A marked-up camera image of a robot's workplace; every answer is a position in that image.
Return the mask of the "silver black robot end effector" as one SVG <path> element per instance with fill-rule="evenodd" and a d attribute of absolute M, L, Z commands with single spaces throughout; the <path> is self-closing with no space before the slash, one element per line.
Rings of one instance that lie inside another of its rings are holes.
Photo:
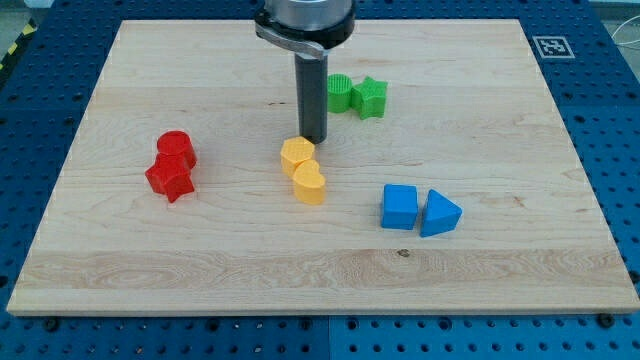
<path fill-rule="evenodd" d="M 324 60 L 355 27 L 353 0 L 265 0 L 256 35 L 307 60 Z"/>

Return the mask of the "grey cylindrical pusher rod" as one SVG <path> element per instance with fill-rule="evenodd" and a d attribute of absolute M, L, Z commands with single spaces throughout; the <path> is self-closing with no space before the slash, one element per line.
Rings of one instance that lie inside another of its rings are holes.
<path fill-rule="evenodd" d="M 328 61 L 299 54 L 294 59 L 299 135 L 320 144 L 327 137 Z"/>

